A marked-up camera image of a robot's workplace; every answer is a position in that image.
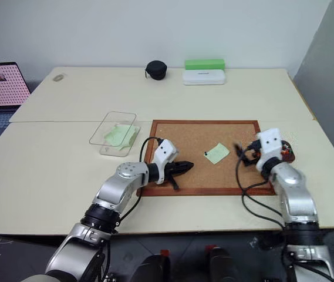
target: small black object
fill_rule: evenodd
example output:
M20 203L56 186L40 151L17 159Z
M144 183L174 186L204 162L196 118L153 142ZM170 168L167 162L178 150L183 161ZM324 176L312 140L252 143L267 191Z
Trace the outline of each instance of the small black object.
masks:
M167 65L162 61L152 61L147 64L146 73L148 73L155 80L162 80L166 76Z
M171 162L167 163L164 168L164 175L166 179L172 184L173 190L178 190L179 186L177 182L174 180L173 175L180 175L188 170L190 170L194 166L194 163L188 162L186 160L180 162Z
M246 155L242 155L243 149L240 146L238 146L237 144L235 144L235 150L236 150L236 154L237 154L238 157L242 156L242 161L244 162L245 166L254 165L259 161L259 154L258 154L259 150L255 151L252 154L253 159L251 159L251 160L249 160L248 157L246 157Z

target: table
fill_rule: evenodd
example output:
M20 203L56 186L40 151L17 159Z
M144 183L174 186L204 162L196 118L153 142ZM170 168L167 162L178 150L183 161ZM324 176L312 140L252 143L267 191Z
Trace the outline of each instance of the table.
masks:
M143 68L54 68L11 122L100 121L111 110L138 120L312 120L284 69L227 69L224 85L185 86L183 70L161 81ZM64 78L55 82L59 74Z
M137 161L151 121L125 158L102 156L88 143L98 122L16 122L0 137L0 234L67 234L82 218L117 165ZM321 227L334 227L334 148L315 120L259 121L281 129L293 144L293 166L307 177ZM275 196L257 199L279 209ZM134 203L133 196L128 207ZM249 204L256 212L275 216ZM268 230L239 196L145 197L119 227L121 233Z
M168 69L156 81L142 68L55 68L0 137L0 234L67 234L116 167L137 161L153 119L256 119L261 130L279 127L294 148L293 165L307 176L321 226L334 227L334 148L287 72L230 69L227 83L213 86L184 86L182 72ZM141 131L125 158L102 156L88 143L111 110L138 115ZM257 198L278 209L275 196ZM247 213L238 196L145 197L119 232L274 228Z

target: green sticky note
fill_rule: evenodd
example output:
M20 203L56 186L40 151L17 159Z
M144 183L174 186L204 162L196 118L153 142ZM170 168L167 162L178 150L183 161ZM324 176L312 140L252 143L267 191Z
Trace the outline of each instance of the green sticky note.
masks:
M218 143L215 147L213 147L210 151L205 152L204 156L213 164L217 164L223 158L228 156L230 151L221 143Z
M133 125L116 125L106 136L104 136L104 139L109 145L114 146L120 151L125 147L133 145L138 130L139 127Z

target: black cable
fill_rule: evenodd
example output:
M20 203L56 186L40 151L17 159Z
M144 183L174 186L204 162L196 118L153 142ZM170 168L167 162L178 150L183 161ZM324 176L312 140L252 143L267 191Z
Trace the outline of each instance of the black cable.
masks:
M150 136L148 138L145 139L145 141L143 141L143 144L142 144L142 147L141 147L141 152L139 153L139 162L142 162L142 154L143 154L143 149L144 149L144 146L146 145L146 143L151 140L151 139L156 139L156 140L160 140L161 138L159 137L155 137L155 136Z
M107 241L107 263L106 263L106 269L103 273L103 277L102 277L101 282L104 282L104 280L107 277L107 274L108 274L108 271L109 271L109 265L110 265L110 241L108 240Z
M251 199L253 202L255 202L255 203L261 205L262 207L265 207L266 209L269 209L270 211L276 213L277 215L282 216L282 214L281 214L279 211L273 209L273 208L270 207L270 206L267 206L266 204L263 204L263 203L261 203L261 202L255 200L254 198L252 198L252 197L247 193L248 190L251 189L251 188L254 188L254 187L257 187L257 186L266 184L266 183L268 182L267 180L264 181L264 182L260 182L260 183L256 183L256 184L250 185L250 186L247 187L247 188L243 188L243 187L241 186L241 183L240 183L240 181L239 181L239 177L238 177L238 169L239 169L239 165L240 165L240 163L241 163L241 161L242 161L242 158L245 156L245 152L246 152L246 151L249 151L249 149L246 148L246 149L241 153L241 156L239 157L239 159L238 159L238 161L237 161L237 164L236 164L236 170L235 170L235 172L236 172L236 181L237 181L238 187L239 187L239 188L241 189L241 191L242 191L242 197L241 197L242 204L244 205L244 207L246 208L246 210L247 210L248 212L250 212L251 214L253 214L254 216L259 217L260 219L264 219L264 220L268 220L268 221L271 221L271 222L273 222L273 223L276 223L277 225L281 226L282 229L284 229L284 226L283 226L279 221L277 221L277 220L275 220L275 219L272 219L272 218L270 218L270 217L261 216L261 215L259 215L259 214L256 214L256 213L254 213L253 211L251 211L251 210L248 208L248 206L245 204L244 197L246 196L246 197L248 197L249 199Z
M284 230L284 226L283 226L279 221L277 221L277 220L275 220L275 219L272 219L272 218L270 218L270 217L267 217L267 216L262 216L262 215L260 215L260 214L255 213L254 211L250 210L250 209L248 208L248 206L245 204L244 199L245 199L245 195L242 195L242 196L241 196L242 205L243 205L244 208L246 208L246 210L247 210L248 212L250 212L253 216L259 217L260 219L264 219L264 220L268 220L268 221L274 222L274 223L276 223L278 226L280 226L282 230Z
M146 143L147 143L149 140L151 140L151 139L156 139L158 142L159 142L160 140L162 140L161 138L159 138L159 137L154 137L154 136L150 136L150 137L146 138L145 141L143 141L143 144L142 144L142 147L141 147L141 151L140 151L140 153L139 153L139 162L142 162L143 149L144 149ZM123 217L120 218L120 220L118 221L119 223L121 223L121 221L123 221L123 220L125 219L125 217L127 217L127 216L128 216L128 215L129 215L129 214L136 208L136 206L139 204L139 201L140 201L141 198L142 198L142 194L143 194L143 187L140 188L140 192L139 192L139 196L138 196L137 201L136 201L135 204L130 208L130 210L128 210L127 213L126 213Z
M314 272L324 278L326 278L327 280L331 281L331 282L334 282L334 279L330 276L330 275L327 275L326 273L318 270L318 269L315 269L314 267L311 267L305 263L300 263L299 261L293 261L292 264L295 264L299 267L302 267L302 268L305 268L307 270L310 270L311 272Z

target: clear plastic container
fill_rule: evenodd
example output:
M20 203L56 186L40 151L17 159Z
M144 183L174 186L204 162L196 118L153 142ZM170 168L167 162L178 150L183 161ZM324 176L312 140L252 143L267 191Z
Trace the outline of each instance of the clear plastic container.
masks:
M134 125L136 117L135 113L107 113L89 143L95 145L101 155L127 156L140 130Z

